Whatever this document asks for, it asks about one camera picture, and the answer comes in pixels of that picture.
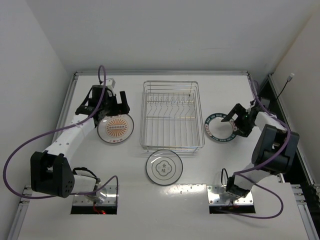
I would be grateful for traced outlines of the green rim lettered plate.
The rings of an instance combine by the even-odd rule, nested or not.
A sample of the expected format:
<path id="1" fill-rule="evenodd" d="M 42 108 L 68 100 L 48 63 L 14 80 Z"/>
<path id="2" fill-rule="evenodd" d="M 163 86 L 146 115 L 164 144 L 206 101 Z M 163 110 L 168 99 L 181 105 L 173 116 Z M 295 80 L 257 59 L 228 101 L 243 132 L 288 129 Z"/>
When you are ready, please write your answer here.
<path id="1" fill-rule="evenodd" d="M 218 143 L 228 143 L 236 138 L 235 132 L 238 130 L 234 123 L 234 119 L 231 118 L 226 122 L 222 120 L 227 115 L 225 113 L 212 113 L 204 121 L 204 130 L 206 134 Z"/>

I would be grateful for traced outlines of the orange sunburst plate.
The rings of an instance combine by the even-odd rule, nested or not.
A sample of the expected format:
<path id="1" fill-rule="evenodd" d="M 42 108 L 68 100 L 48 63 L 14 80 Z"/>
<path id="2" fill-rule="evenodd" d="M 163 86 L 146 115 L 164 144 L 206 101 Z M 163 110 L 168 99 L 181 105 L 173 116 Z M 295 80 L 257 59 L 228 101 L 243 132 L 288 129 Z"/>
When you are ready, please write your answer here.
<path id="1" fill-rule="evenodd" d="M 99 138 L 108 144 L 127 140 L 134 131 L 134 121 L 129 114 L 104 117 L 97 126 Z"/>

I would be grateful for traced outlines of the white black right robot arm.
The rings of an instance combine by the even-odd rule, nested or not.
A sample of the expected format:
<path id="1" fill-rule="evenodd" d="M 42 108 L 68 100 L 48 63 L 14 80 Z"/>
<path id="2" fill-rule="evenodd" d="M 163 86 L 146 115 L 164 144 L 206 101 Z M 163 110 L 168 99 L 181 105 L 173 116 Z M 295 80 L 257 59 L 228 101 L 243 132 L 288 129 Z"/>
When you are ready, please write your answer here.
<path id="1" fill-rule="evenodd" d="M 291 169 L 300 135 L 286 128 L 275 115 L 263 112 L 257 104 L 245 109 L 237 103 L 221 121 L 232 123 L 236 136 L 246 138 L 254 127 L 261 131 L 251 163 L 227 180 L 225 191 L 234 199 L 246 197 L 261 180 Z"/>

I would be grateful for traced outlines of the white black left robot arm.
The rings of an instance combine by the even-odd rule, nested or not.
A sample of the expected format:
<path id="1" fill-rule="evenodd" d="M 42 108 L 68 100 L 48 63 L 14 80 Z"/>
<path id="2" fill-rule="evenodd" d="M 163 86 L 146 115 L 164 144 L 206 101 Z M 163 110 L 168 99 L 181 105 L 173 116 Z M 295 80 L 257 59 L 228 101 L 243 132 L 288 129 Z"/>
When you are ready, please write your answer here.
<path id="1" fill-rule="evenodd" d="M 93 85 L 76 109 L 68 127 L 44 151 L 36 151 L 30 158 L 31 189 L 34 192 L 66 198 L 69 195 L 93 195 L 100 187 L 98 177 L 76 174 L 70 163 L 86 136 L 101 126 L 108 117 L 130 112 L 125 91 L 121 102 L 109 87 Z"/>

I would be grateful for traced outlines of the white plate with centre emblem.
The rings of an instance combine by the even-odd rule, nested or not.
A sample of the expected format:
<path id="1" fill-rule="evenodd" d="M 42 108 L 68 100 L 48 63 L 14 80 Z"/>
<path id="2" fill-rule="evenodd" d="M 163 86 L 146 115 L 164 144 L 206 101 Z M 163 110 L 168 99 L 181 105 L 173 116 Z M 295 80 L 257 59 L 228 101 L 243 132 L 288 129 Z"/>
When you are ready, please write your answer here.
<path id="1" fill-rule="evenodd" d="M 159 186 L 176 183 L 184 170 L 181 158 L 171 150 L 157 150 L 147 159 L 145 172 L 151 182 Z"/>

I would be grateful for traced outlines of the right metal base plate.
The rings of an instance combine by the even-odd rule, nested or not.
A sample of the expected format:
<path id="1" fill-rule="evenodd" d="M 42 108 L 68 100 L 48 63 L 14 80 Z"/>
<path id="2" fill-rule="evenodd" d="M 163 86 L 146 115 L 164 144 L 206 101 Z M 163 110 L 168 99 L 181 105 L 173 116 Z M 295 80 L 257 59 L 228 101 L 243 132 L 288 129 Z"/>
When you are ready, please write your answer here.
<path id="1" fill-rule="evenodd" d="M 225 185 L 208 185 L 207 198 L 210 207 L 254 206 L 251 192 L 246 197 L 239 197 L 226 192 Z"/>

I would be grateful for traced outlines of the metal base plate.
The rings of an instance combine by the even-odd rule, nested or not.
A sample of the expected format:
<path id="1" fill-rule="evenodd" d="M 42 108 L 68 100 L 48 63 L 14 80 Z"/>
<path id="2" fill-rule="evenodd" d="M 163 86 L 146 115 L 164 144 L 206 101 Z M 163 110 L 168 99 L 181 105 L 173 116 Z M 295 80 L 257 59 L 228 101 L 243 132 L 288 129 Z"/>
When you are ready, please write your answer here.
<path id="1" fill-rule="evenodd" d="M 90 207 L 95 203 L 98 207 L 114 207 L 117 205 L 118 187 L 116 185 L 105 186 L 102 190 L 92 195 L 74 195 L 73 207 Z"/>
<path id="2" fill-rule="evenodd" d="M 239 197 L 226 192 L 225 185 L 208 185 L 207 198 L 210 207 L 254 206 L 251 192 L 246 197 Z"/>

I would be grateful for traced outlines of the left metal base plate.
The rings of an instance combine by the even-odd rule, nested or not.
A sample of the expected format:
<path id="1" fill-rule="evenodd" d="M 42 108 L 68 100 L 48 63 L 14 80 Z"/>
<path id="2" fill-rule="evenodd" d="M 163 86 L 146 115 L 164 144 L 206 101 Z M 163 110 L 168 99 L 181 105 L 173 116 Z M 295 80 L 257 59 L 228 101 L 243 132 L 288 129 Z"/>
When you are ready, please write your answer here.
<path id="1" fill-rule="evenodd" d="M 102 190 L 92 195 L 74 195 L 73 207 L 90 207 L 95 203 L 98 207 L 114 207 L 117 205 L 118 187 L 116 185 L 105 186 Z"/>

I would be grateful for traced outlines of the aluminium table frame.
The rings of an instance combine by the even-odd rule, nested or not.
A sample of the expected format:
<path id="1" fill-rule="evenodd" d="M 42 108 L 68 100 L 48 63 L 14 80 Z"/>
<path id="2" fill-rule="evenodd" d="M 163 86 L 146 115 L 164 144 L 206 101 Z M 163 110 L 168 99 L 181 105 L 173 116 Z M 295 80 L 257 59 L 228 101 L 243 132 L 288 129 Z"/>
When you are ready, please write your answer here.
<path id="1" fill-rule="evenodd" d="M 275 176 L 253 189 L 256 213 L 251 217 L 211 214 L 208 185 L 218 184 L 221 169 L 229 174 L 251 161 L 259 139 L 255 128 L 249 137 L 229 143 L 198 135 L 204 147 L 180 152 L 183 173 L 175 185 L 153 184 L 146 175 L 149 153 L 140 145 L 143 84 L 145 81 L 196 81 L 202 116 L 227 113 L 236 104 L 248 105 L 253 96 L 248 74 L 239 71 L 111 72 L 115 88 L 125 91 L 134 131 L 121 144 L 102 142 L 92 131 L 74 154 L 73 165 L 87 167 L 103 181 L 116 175 L 119 198 L 116 214 L 71 214 L 68 198 L 31 200 L 20 227 L 21 240 L 309 240 L 317 239 L 305 204 L 296 191 Z"/>

